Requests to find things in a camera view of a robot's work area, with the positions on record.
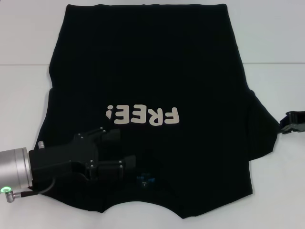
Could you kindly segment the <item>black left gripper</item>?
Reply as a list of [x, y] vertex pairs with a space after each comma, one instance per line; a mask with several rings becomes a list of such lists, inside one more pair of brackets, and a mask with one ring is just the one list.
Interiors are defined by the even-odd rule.
[[136, 168], [136, 156], [98, 161], [97, 144], [119, 142], [120, 129], [91, 130], [77, 135], [68, 144], [29, 152], [33, 179], [52, 179], [78, 173], [89, 180], [123, 180]]

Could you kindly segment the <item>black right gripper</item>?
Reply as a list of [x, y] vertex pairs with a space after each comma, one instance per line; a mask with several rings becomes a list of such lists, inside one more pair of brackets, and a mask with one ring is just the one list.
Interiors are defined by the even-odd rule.
[[283, 118], [279, 126], [283, 127], [280, 133], [285, 135], [291, 132], [305, 131], [305, 112], [304, 111], [290, 111], [286, 113], [287, 118]]

